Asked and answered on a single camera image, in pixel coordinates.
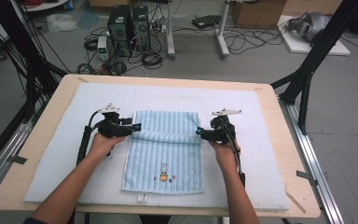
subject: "person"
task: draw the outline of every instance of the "person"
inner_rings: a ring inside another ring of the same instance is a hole
[[[106,138],[100,133],[96,133],[85,159],[49,194],[32,215],[25,219],[23,224],[67,223],[94,170],[108,152],[124,139],[125,137]],[[210,142],[210,145],[215,150],[216,160],[225,181],[230,223],[259,223],[238,176],[232,149],[229,145],[221,145],[216,142]]]

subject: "aluminum frame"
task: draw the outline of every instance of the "aluminum frame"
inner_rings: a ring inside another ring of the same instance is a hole
[[[324,211],[330,220],[331,224],[343,224],[341,213],[338,210],[336,201],[334,200],[333,194],[328,187],[327,181],[324,178],[324,172],[319,164],[318,158],[313,150],[310,139],[307,135],[304,135],[298,126],[298,112],[295,105],[288,105],[283,101],[283,108],[286,109],[287,114],[290,118],[290,123],[295,131],[297,141],[299,143],[303,158],[307,164],[308,170],[310,171],[311,178],[318,180],[318,185],[315,188],[318,190],[319,197],[324,205]]]
[[[36,103],[34,111],[37,111],[36,114],[33,114],[30,119],[27,119],[27,121],[24,120],[22,124],[19,125],[0,152],[0,181],[2,181],[2,175],[8,171],[13,162],[10,159],[18,155],[25,141],[28,139],[29,134],[43,111],[43,106]]]

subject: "cardboard box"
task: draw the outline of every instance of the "cardboard box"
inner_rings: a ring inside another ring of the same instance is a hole
[[[112,8],[114,5],[130,5],[132,0],[89,0],[91,7],[97,8]]]
[[[301,16],[306,11],[333,15],[341,3],[342,0],[287,0],[283,15]]]
[[[286,0],[259,0],[258,3],[236,3],[232,18],[239,28],[275,29]]]

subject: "embroidered rabbit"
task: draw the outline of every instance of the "embroidered rabbit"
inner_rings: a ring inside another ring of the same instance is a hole
[[[168,180],[168,175],[167,175],[167,163],[162,163],[161,164],[161,175],[159,176],[159,180],[161,182],[165,182]]]

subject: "forearm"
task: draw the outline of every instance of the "forearm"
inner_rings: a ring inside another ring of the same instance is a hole
[[[98,160],[86,157],[39,205],[32,218],[47,223],[67,223],[98,164]]]
[[[259,223],[255,210],[249,200],[239,175],[235,171],[222,170],[226,185],[227,204],[230,223]]]

